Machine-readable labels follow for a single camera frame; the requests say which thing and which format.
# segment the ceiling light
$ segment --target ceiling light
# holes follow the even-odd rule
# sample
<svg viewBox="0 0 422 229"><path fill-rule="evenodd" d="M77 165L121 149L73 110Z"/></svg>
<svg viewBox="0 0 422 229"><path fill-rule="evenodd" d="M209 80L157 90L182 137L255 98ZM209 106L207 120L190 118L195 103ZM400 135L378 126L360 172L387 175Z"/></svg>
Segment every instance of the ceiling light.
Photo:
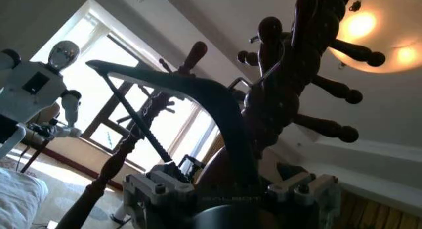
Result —
<svg viewBox="0 0 422 229"><path fill-rule="evenodd" d="M346 23L346 30L350 39L359 38L367 35L375 27L375 17L372 14L367 12L359 12L358 14L352 15L347 20Z"/></svg>
<svg viewBox="0 0 422 229"><path fill-rule="evenodd" d="M346 11L336 39L382 52L386 62L371 67L336 50L334 56L347 66L374 73L391 73L422 66L422 0L350 0L346 7L360 1L360 8Z"/></svg>

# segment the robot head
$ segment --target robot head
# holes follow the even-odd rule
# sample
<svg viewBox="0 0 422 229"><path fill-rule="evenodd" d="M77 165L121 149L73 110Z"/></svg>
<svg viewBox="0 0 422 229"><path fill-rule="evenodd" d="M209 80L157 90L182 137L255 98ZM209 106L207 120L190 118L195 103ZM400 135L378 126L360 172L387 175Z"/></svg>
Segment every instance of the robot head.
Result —
<svg viewBox="0 0 422 229"><path fill-rule="evenodd" d="M69 67L78 56L78 47L71 41L59 41L47 56L47 65L58 72Z"/></svg>

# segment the white robot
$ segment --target white robot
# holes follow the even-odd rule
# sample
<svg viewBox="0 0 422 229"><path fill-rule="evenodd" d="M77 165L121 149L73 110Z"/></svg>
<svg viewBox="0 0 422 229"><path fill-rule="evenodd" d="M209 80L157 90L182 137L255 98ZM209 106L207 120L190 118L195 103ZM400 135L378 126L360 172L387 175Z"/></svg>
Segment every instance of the white robot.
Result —
<svg viewBox="0 0 422 229"><path fill-rule="evenodd" d="M67 91L59 72L78 56L78 47L70 41L58 42L49 54L47 64L21 61L18 54L0 52L0 159L25 137L23 123L61 97L67 127L54 130L57 137L78 137L74 128L81 95Z"/></svg>

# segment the light bulb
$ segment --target light bulb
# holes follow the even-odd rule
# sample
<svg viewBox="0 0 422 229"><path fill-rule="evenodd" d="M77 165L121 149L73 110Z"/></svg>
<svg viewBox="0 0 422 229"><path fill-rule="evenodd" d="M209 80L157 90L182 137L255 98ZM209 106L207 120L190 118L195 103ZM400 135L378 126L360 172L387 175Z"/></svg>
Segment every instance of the light bulb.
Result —
<svg viewBox="0 0 422 229"><path fill-rule="evenodd" d="M375 17L368 12L358 13L351 16L346 20L347 36L350 39L356 39L367 35L372 31L375 24Z"/></svg>
<svg viewBox="0 0 422 229"><path fill-rule="evenodd" d="M402 47L398 51L398 61L402 64L410 64L416 57L416 52L410 47Z"/></svg>

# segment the white bedding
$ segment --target white bedding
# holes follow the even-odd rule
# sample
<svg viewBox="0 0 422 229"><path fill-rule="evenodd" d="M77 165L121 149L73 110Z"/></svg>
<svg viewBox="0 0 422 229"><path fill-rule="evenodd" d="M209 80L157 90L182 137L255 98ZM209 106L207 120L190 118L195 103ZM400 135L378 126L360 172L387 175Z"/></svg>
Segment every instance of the white bedding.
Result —
<svg viewBox="0 0 422 229"><path fill-rule="evenodd" d="M0 229L27 229L46 194L43 181L0 168Z"/></svg>

